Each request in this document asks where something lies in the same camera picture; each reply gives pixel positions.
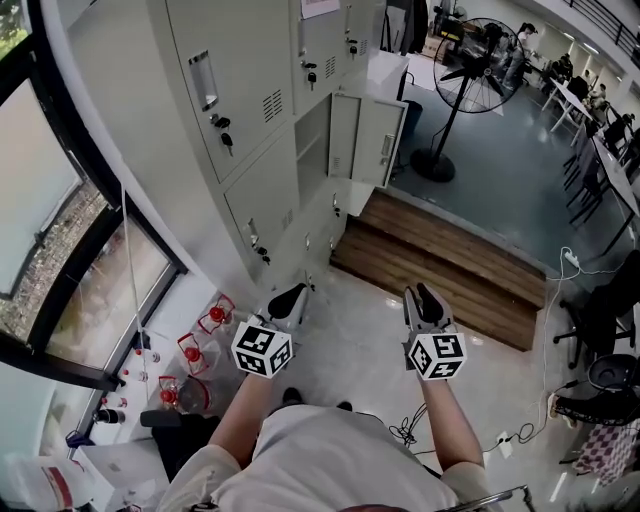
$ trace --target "trash bin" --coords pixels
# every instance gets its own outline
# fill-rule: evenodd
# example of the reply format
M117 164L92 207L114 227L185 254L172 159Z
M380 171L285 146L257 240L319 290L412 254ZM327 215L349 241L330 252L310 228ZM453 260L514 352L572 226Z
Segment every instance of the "trash bin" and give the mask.
M402 135L400 136L400 140L408 139L413 135L413 132L416 130L416 125L418 124L423 111L422 105L420 105L420 103L411 100L403 101L408 105L408 108L407 117L404 120L404 127L402 128Z

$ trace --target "fan pole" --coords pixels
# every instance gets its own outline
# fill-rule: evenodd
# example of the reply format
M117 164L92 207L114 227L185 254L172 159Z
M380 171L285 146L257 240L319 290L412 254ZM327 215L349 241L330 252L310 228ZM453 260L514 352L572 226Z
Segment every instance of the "fan pole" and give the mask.
M451 111L451 115L449 116L449 121L447 122L447 127L440 138L440 143L438 144L438 149L436 153L433 155L432 165L436 165L442 154L442 149L444 148L445 143L447 142L447 137L449 136L449 132L451 131L451 127L453 126L453 121L456 118L456 114L460 109L460 103L462 103L462 99L464 98L464 93L467 89L467 84L469 83L469 75L464 75L462 79L462 85L460 86L460 92L458 93L458 97L456 98L456 102L453 105L453 110Z

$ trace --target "power outlet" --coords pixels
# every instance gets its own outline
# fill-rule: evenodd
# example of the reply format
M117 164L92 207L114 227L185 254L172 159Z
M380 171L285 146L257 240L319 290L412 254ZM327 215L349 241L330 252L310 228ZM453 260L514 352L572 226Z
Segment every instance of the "power outlet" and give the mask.
M502 432L496 439L496 442L500 443L498 445L500 453L505 459L508 459L513 455L513 445L511 444L511 441L507 441L508 438L509 435L506 432Z
M571 263L576 270L580 269L580 262L578 261L578 257L571 251L566 251L564 253L564 259Z

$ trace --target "fan base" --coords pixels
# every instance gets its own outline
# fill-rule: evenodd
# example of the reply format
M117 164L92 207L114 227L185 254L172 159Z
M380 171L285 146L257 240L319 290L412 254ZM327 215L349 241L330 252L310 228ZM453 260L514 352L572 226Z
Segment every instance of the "fan base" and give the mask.
M433 159L434 152L428 149L418 149L411 154L411 167L423 178L438 183L447 183L456 175L456 166L444 154L440 154L437 161Z

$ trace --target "tree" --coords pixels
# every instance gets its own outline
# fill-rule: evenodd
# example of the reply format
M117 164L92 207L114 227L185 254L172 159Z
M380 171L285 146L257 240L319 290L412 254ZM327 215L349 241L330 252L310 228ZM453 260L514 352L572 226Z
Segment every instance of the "tree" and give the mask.
M0 59L27 37L21 0L0 0Z

